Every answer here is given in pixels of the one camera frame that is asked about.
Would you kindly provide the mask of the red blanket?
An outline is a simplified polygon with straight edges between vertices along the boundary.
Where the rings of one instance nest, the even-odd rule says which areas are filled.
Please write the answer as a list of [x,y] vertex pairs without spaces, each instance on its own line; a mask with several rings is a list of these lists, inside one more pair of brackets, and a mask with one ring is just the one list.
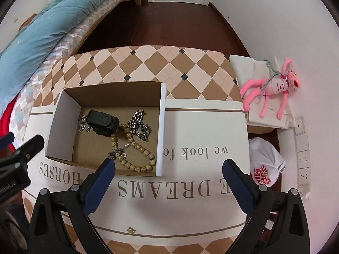
[[10,124],[10,117],[11,113],[13,111],[15,102],[17,100],[16,96],[8,105],[7,108],[5,109],[4,113],[1,116],[1,121],[0,121],[0,136],[3,137],[6,134],[8,134],[9,131],[9,124]]

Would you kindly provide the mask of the white wall socket strip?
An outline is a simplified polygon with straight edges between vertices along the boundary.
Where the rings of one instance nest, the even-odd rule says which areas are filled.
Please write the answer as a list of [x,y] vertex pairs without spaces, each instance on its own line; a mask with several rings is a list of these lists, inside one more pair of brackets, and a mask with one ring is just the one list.
[[311,185],[311,155],[304,117],[297,116],[295,119],[294,138],[298,171],[298,191],[303,202],[310,198]]

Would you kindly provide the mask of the pink panther plush toy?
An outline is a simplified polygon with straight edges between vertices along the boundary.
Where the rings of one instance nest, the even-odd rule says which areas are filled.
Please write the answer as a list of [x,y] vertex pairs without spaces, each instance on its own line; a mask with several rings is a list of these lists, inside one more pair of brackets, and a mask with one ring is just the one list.
[[282,120],[288,96],[300,87],[300,80],[297,73],[293,69],[289,69],[291,63],[291,59],[285,58],[281,70],[272,70],[273,74],[269,78],[250,79],[244,83],[240,88],[244,112],[250,111],[250,104],[254,99],[263,96],[264,105],[259,114],[259,117],[263,118],[268,108],[269,97],[279,95],[282,96],[282,99],[276,118]]

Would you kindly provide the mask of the white cardboard jewelry box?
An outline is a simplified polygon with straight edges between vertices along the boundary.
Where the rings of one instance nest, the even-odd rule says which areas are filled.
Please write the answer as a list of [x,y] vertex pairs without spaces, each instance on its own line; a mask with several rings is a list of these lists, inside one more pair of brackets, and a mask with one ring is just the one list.
[[165,83],[113,82],[63,89],[57,98],[45,156],[96,169],[115,161],[119,175],[163,173]]

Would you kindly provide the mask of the white plastic shopping bag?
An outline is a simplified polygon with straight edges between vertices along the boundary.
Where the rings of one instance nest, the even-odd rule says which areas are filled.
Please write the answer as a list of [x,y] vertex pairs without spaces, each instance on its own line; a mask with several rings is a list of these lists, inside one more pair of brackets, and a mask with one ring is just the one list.
[[268,141],[249,140],[250,176],[257,185],[271,187],[286,169],[286,161]]

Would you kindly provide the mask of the checkered tablecloth with lettering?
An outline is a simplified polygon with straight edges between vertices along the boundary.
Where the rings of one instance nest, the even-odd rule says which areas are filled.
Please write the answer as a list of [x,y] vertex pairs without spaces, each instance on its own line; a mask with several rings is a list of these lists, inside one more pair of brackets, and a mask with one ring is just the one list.
[[44,79],[25,131],[45,146],[29,166],[24,205],[64,191],[96,171],[45,156],[63,89],[113,82],[165,83],[163,173],[115,174],[90,219],[114,253],[225,253],[245,224],[222,175],[233,159],[249,172],[246,116],[236,75],[220,52],[172,46],[102,49],[58,60]]

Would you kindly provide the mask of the light blue quilt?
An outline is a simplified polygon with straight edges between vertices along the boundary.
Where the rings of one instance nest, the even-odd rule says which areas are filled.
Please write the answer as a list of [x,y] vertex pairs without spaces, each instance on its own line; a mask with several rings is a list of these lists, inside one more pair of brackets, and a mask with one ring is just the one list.
[[57,43],[106,0],[53,0],[1,52],[1,111]]

